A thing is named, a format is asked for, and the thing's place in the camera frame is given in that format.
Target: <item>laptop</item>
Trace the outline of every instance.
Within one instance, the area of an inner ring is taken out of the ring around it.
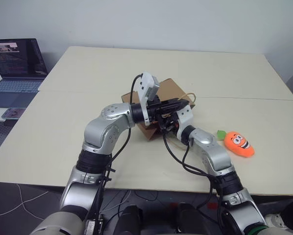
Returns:
[[[0,108],[26,108],[47,76],[37,40],[0,40]]]

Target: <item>laptop keyboard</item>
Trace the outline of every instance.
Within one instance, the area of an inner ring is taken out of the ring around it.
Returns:
[[[0,92],[37,93],[42,81],[4,81],[0,82]]]

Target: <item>brown cardboard box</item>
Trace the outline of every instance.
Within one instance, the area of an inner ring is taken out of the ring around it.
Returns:
[[[161,101],[173,99],[173,98],[180,98],[184,94],[185,92],[171,78],[160,82],[160,88],[157,92],[157,95]],[[192,102],[192,100],[188,96],[183,97],[183,99],[186,99],[189,101],[191,108],[195,106],[195,104]],[[129,102],[129,100],[130,100],[130,92],[122,95],[122,101],[124,103]],[[139,103],[139,97],[137,92],[134,92],[132,94],[132,102]],[[152,123],[150,126],[145,126],[144,123],[139,123],[137,125],[148,140],[150,140],[153,135],[159,132],[159,126],[157,123]]]

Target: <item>floor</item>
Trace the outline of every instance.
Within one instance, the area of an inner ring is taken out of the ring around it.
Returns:
[[[24,201],[46,192],[35,186],[20,185],[20,187]],[[104,208],[106,210],[117,205],[125,193],[126,190],[107,189],[104,194],[104,201],[101,209]],[[145,223],[142,235],[174,233],[172,211],[176,204],[178,202],[186,202],[195,206],[206,197],[206,194],[160,191],[155,201],[148,201],[138,197],[135,193],[138,196],[152,200],[156,197],[157,192],[132,190],[128,199],[121,207],[121,210],[123,210],[127,205],[136,204],[143,210]],[[57,211],[60,197],[61,193],[59,192],[48,192],[34,201],[27,202],[25,206],[26,209],[35,216],[46,218],[51,213]],[[259,205],[259,208],[263,214],[278,212],[290,201],[291,200],[277,203],[264,203]],[[213,208],[213,206],[215,206],[213,203],[216,203],[216,197],[213,197],[211,202],[212,204],[209,206]],[[20,203],[21,199],[18,186],[16,184],[0,183],[0,213],[7,212]],[[215,209],[207,209],[207,207],[204,207],[202,210],[212,218],[216,218]],[[104,218],[109,219],[116,212],[117,208],[114,208],[103,212],[102,215]],[[40,222],[41,219],[33,217],[20,206],[14,211],[0,216],[0,235],[30,234]],[[109,226],[104,231],[104,235],[112,235],[116,222],[117,216],[109,223]],[[205,222],[210,230],[210,234],[221,234],[217,226],[210,221],[206,220]]]

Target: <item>orange carrot plush toy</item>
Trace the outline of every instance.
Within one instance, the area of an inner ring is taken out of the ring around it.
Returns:
[[[224,140],[224,145],[233,153],[246,158],[254,154],[254,149],[250,143],[238,132],[217,131],[217,136],[220,140]]]

